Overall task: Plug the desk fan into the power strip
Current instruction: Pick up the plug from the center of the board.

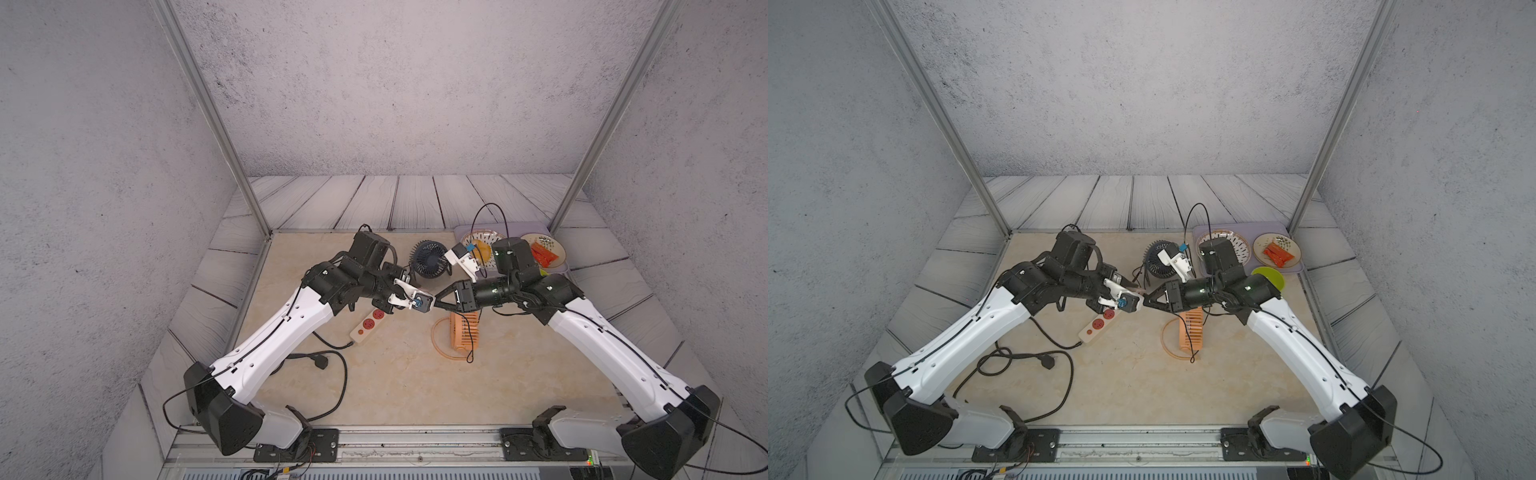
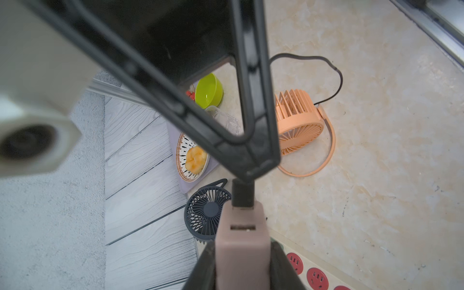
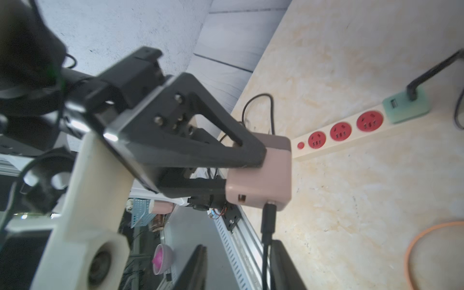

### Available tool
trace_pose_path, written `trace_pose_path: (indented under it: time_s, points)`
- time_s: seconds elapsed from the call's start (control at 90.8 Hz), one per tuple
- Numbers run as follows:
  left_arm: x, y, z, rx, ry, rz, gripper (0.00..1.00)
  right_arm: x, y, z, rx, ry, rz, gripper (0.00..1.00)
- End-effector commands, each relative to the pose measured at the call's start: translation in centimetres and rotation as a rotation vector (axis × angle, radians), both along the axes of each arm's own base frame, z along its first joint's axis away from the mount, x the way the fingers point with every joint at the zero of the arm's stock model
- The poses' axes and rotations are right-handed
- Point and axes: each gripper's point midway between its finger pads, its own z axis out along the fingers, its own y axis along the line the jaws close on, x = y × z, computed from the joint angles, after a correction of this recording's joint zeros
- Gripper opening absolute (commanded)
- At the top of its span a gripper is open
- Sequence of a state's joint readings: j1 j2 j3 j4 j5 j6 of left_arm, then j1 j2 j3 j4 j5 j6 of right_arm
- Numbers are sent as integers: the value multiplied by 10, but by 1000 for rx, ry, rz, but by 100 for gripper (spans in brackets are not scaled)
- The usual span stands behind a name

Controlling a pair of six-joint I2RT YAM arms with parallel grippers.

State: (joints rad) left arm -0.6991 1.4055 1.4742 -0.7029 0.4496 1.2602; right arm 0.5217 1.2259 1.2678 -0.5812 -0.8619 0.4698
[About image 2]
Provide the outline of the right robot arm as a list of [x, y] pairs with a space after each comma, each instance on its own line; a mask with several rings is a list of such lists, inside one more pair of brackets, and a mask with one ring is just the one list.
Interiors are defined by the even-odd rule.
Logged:
[[[26, 1], [25, 5], [186, 133], [236, 177], [280, 163], [262, 1]], [[236, 69], [244, 131], [230, 133], [186, 96]]]

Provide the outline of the beige power strip red sockets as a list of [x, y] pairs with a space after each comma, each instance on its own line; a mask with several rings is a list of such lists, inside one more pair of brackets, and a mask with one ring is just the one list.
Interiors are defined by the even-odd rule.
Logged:
[[307, 290], [366, 290], [368, 287], [270, 229]]

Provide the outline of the pink plug adapter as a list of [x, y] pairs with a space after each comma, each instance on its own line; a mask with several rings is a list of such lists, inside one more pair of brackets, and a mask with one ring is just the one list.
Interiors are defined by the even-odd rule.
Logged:
[[263, 205], [224, 204], [215, 238], [217, 290], [269, 290], [271, 239]]

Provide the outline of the orange desk fan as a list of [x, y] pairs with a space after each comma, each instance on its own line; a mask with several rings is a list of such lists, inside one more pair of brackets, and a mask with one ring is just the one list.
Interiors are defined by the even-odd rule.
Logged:
[[277, 120], [281, 156], [295, 153], [315, 141], [328, 129], [331, 136], [331, 148], [324, 162], [308, 174], [297, 175], [287, 171], [283, 166], [281, 172], [295, 178], [313, 176], [323, 170], [331, 161], [336, 148], [335, 129], [325, 110], [314, 105], [309, 94], [301, 89], [290, 89], [274, 95], [275, 116]]

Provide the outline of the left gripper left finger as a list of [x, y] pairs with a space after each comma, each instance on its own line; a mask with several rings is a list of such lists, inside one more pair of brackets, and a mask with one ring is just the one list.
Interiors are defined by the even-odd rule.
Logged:
[[204, 250], [182, 289], [215, 290], [215, 262], [215, 250]]

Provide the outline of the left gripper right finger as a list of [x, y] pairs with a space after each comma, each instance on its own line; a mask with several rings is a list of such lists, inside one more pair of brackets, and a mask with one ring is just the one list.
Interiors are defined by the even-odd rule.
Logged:
[[306, 289], [276, 241], [271, 242], [270, 281], [272, 290]]

